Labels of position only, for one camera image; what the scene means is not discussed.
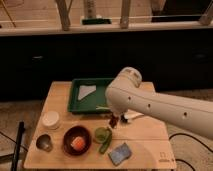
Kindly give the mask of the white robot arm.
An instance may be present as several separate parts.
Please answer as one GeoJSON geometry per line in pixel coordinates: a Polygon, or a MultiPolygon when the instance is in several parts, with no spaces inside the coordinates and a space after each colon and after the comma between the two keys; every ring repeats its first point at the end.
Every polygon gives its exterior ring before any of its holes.
{"type": "Polygon", "coordinates": [[[145,91],[141,73],[123,68],[105,91],[115,115],[133,110],[213,140],[213,102],[145,91]]]}

